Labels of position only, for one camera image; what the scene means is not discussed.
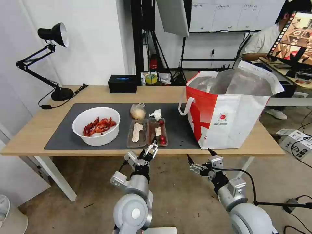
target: wooden table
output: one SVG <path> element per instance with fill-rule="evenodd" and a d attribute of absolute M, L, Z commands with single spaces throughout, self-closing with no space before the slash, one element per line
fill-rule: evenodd
<path fill-rule="evenodd" d="M 274 71 L 278 72 L 279 74 L 283 75 L 286 79 L 290 80 L 292 83 L 296 84 L 297 86 L 299 86 L 301 88 L 304 88 L 304 89 L 312 89 L 312 83 L 310 83 L 310 84 L 307 84 L 307 83 L 300 84 L 300 83 L 296 82 L 297 79 L 289 77 L 289 76 L 286 76 L 287 72 L 290 71 L 290 69 L 288 69 L 288 68 L 277 68 L 275 65 L 282 64 L 281 61 L 276 60 L 275 62 L 271 62 L 269 60 L 266 60 L 263 57 L 260 57 L 259 59 L 268 68 L 270 68 L 271 70 L 274 70 Z"/>
<path fill-rule="evenodd" d="M 280 81 L 287 81 L 290 84 L 295 84 L 298 87 L 302 88 L 302 89 L 308 89 L 311 90 L 312 89 L 312 83 L 307 84 L 300 84 L 296 82 L 295 78 L 286 76 L 287 72 L 290 70 L 288 68 L 277 68 L 275 65 L 277 64 L 282 64 L 279 60 L 275 61 L 275 62 L 271 62 L 269 60 L 266 60 L 263 57 L 259 58 L 265 65 L 267 68 L 269 68 L 270 70 L 272 70 L 272 73 L 275 74 L 277 76 L 277 78 Z M 267 103 L 267 106 L 312 106 L 312 98 L 307 97 L 307 98 L 298 98 L 298 97 L 274 97 L 274 98 L 270 98 L 269 102 Z"/>
<path fill-rule="evenodd" d="M 78 86 L 67 87 L 72 90 L 78 89 Z M 87 87 L 61 107 L 38 111 L 29 123 L 4 147 L 1 154 L 34 156 L 69 199 L 74 201 L 77 195 L 49 156 L 124 156 L 128 150 L 44 150 L 48 140 L 72 105 L 74 103 L 178 103 L 184 88 L 181 86 L 139 86 L 136 94 L 111 94 L 107 86 Z M 59 104 L 50 101 L 52 106 Z M 249 163 L 254 156 L 285 155 L 259 121 L 256 122 L 241 148 L 217 150 L 217 153 L 220 156 L 251 156 Z M 186 154 L 206 155 L 209 152 L 201 149 L 159 149 L 157 156 Z"/>

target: lamp shade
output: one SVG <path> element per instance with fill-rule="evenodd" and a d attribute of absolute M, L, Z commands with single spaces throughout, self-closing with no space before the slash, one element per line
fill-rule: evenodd
<path fill-rule="evenodd" d="M 44 40 L 55 41 L 57 44 L 68 48 L 69 38 L 63 23 L 58 23 L 52 29 L 38 29 L 38 36 Z"/>

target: black tissue box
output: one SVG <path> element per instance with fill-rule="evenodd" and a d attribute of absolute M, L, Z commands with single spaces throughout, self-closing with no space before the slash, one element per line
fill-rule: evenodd
<path fill-rule="evenodd" d="M 110 93 L 136 93 L 136 75 L 111 75 L 108 81 Z"/>

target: red cherry tomato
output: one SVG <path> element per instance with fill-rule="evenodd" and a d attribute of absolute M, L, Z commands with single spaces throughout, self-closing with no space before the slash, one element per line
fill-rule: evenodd
<path fill-rule="evenodd" d="M 163 119 L 161 119 L 161 120 L 159 120 L 158 121 L 158 124 L 161 126 L 161 125 L 163 125 L 165 123 L 165 121 L 163 120 Z"/>

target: white shirt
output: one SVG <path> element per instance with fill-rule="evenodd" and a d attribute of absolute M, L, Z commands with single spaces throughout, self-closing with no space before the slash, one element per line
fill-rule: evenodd
<path fill-rule="evenodd" d="M 279 24 L 274 24 L 267 29 L 261 30 L 256 35 L 252 36 L 241 54 L 269 53 L 279 33 Z"/>

